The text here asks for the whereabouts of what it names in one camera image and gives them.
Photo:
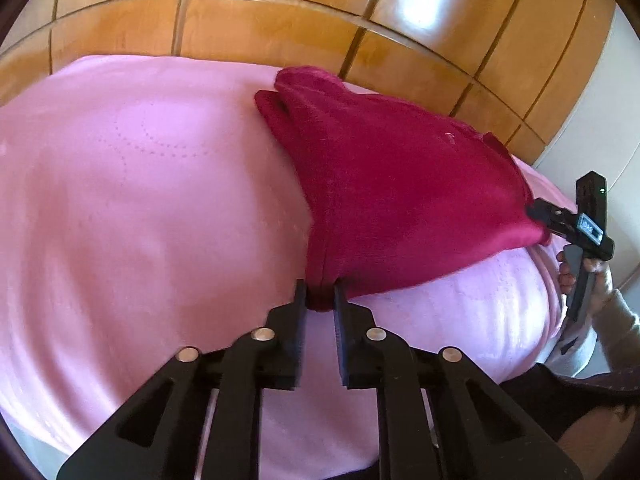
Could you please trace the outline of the person's right hand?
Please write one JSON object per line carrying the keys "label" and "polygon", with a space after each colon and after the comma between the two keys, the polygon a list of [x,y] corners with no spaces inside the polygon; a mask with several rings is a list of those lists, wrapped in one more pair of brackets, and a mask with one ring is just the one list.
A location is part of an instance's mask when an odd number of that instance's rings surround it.
{"label": "person's right hand", "polygon": [[[576,286],[577,278],[570,270],[570,264],[565,252],[559,252],[556,260],[560,264],[559,285],[562,294],[565,296]],[[607,262],[598,259],[585,259],[582,270],[588,274],[587,291],[587,312],[594,318],[606,307],[608,300],[613,297],[614,285],[610,266]]]}

